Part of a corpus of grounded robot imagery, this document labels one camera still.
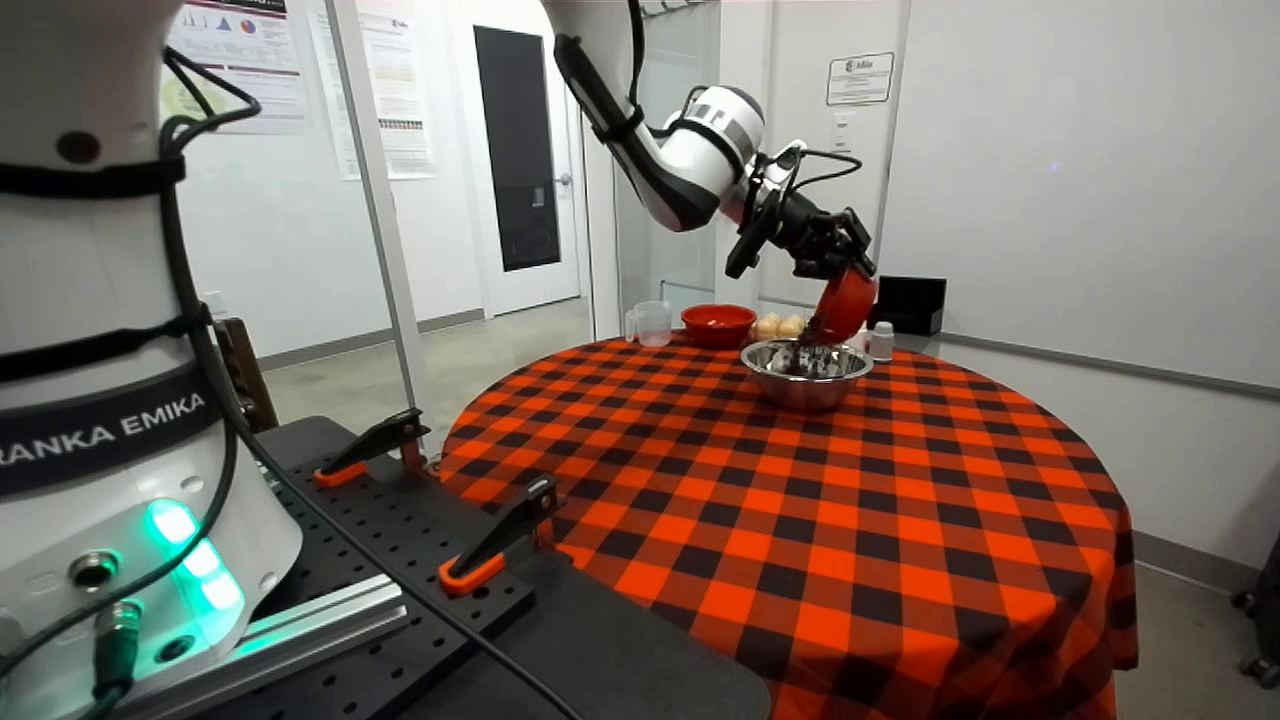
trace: metal bowl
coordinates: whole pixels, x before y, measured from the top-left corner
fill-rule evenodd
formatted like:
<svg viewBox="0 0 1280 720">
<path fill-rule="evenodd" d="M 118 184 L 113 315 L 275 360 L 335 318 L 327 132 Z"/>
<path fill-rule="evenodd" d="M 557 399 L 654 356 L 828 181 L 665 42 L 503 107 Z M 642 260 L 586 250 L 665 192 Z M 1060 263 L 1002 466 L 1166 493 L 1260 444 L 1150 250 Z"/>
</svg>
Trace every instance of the metal bowl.
<svg viewBox="0 0 1280 720">
<path fill-rule="evenodd" d="M 742 360 L 765 399 L 793 413 L 832 413 L 846 404 L 848 383 L 871 371 L 871 360 L 832 345 L 760 341 Z"/>
</svg>

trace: black door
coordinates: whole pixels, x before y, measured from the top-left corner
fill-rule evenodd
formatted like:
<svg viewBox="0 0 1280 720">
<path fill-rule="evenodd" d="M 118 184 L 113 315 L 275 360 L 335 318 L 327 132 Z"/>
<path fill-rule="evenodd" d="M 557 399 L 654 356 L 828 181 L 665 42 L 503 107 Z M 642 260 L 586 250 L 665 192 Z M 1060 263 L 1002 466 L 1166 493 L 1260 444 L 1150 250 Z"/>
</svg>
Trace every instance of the black door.
<svg viewBox="0 0 1280 720">
<path fill-rule="evenodd" d="M 477 26 L 477 61 L 503 269 L 562 263 L 543 41 Z"/>
</svg>

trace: round table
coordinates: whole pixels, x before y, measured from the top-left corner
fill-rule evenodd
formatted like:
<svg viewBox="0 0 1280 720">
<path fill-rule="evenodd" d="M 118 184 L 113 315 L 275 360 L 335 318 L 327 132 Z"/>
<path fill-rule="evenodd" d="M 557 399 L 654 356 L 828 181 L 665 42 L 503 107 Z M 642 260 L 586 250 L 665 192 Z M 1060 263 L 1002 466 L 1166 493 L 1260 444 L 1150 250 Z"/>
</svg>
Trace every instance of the round table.
<svg viewBox="0 0 1280 720">
<path fill-rule="evenodd" d="M 774 680 L 775 714 L 1114 714 L 1138 664 L 1127 508 L 1013 387 L 896 353 L 828 414 L 738 353 L 623 341 L 477 394 L 441 479 L 562 483 L 557 548 Z"/>
</svg>

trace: red bowl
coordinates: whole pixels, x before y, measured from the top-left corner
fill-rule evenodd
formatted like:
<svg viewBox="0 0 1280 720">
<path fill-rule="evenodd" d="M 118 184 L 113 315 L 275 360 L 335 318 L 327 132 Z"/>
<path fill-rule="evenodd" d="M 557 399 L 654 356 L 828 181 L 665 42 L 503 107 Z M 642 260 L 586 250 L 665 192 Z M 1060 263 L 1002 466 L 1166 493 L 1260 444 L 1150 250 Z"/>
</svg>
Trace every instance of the red bowl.
<svg viewBox="0 0 1280 720">
<path fill-rule="evenodd" d="M 694 303 L 681 312 L 690 345 L 698 347 L 746 347 L 756 325 L 756 312 L 742 303 Z"/>
</svg>

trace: red checkered tablecloth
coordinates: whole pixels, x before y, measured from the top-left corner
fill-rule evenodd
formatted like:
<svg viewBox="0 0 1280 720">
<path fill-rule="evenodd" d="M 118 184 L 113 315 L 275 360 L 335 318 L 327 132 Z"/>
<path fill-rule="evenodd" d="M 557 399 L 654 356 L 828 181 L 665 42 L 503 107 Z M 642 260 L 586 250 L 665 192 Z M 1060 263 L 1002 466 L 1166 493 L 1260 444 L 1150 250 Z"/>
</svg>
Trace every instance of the red checkered tablecloth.
<svg viewBox="0 0 1280 720">
<path fill-rule="evenodd" d="M 1127 508 L 1032 399 L 896 353 L 842 413 L 731 353 L 573 347 L 456 418 L 441 476 L 562 483 L 557 548 L 775 684 L 775 714 L 1114 714 L 1138 664 Z"/>
</svg>

